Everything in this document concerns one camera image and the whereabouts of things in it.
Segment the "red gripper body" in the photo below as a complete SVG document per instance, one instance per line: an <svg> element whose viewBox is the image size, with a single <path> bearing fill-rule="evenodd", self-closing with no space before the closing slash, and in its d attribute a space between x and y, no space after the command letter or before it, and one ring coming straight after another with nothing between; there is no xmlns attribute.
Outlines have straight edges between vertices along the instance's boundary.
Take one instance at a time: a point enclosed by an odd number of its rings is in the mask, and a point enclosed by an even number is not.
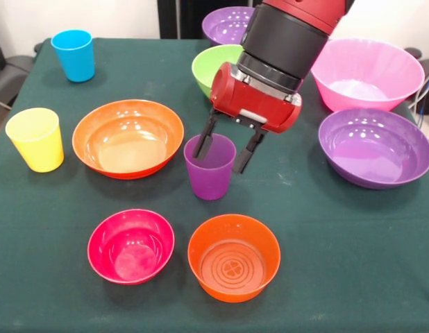
<svg viewBox="0 0 429 333"><path fill-rule="evenodd" d="M215 110L235 118L257 121L266 131L283 133L302 108L299 94L290 95L261 83L230 62L223 63L212 82L210 101Z"/></svg>

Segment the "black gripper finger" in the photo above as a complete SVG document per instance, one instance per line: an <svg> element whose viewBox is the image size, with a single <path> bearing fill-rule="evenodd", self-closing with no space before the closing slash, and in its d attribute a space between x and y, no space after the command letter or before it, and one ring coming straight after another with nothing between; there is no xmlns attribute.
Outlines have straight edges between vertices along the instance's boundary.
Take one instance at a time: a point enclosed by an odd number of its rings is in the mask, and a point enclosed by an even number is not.
<svg viewBox="0 0 429 333"><path fill-rule="evenodd" d="M250 138L246 147L241 150L234 164L235 173L243 173L247 164L250 162L256 148L261 144L265 137L265 131L262 129L255 130L255 134Z"/></svg>
<svg viewBox="0 0 429 333"><path fill-rule="evenodd" d="M215 109L211 109L205 127L194 147L193 158L203 160L206 157L212 143L212 133L216 126L217 116L218 112Z"/></svg>

